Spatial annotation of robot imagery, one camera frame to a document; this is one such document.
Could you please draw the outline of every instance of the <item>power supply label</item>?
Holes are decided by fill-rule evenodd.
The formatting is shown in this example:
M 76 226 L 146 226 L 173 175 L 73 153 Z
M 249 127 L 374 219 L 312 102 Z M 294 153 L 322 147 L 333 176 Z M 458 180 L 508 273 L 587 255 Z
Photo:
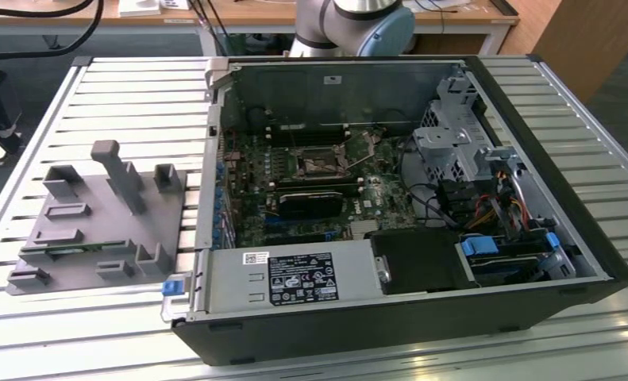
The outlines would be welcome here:
M 269 258 L 269 300 L 273 306 L 338 300 L 329 252 Z

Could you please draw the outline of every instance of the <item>motherboard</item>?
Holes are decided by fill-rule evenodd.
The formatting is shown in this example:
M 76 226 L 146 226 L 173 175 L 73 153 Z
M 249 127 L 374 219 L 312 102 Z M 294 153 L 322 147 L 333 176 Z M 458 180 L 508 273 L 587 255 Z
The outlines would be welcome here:
M 234 246 L 358 240 L 372 231 L 414 226 L 394 170 L 400 141 L 366 125 L 226 132 Z

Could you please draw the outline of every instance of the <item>aluminum workbench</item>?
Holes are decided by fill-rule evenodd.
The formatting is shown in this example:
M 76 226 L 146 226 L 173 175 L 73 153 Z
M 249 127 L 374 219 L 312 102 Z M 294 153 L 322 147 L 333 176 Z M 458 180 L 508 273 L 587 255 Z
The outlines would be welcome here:
M 543 63 L 521 56 L 483 62 L 628 263 L 628 155 Z M 8 296 L 44 202 L 41 176 L 56 164 L 101 173 L 89 156 L 96 139 L 117 139 L 140 171 L 161 162 L 188 170 L 177 270 L 192 266 L 204 64 L 109 58 L 69 69 L 0 195 L 0 379 L 628 379 L 628 288 L 527 331 L 220 368 L 168 331 L 160 284 Z

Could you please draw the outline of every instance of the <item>blue tab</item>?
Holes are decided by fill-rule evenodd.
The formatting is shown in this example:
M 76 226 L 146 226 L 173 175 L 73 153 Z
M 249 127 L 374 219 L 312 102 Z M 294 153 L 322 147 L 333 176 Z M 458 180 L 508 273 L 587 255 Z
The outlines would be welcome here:
M 556 233 L 547 233 L 547 241 L 553 250 L 560 247 L 559 236 L 556 236 Z
M 470 245 L 473 254 L 497 254 L 500 251 L 491 236 L 468 237 L 464 243 Z
M 466 241 L 461 242 L 461 251 L 464 252 L 465 256 L 473 255 L 473 247 Z
M 161 294 L 162 296 L 184 295 L 184 281 L 166 280 L 162 282 Z

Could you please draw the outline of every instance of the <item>barcode sticker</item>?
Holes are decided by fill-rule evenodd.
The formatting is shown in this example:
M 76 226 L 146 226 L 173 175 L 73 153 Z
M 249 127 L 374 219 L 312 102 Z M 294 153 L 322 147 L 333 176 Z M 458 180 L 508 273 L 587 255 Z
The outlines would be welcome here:
M 242 264 L 265 264 L 269 259 L 269 252 L 244 252 Z

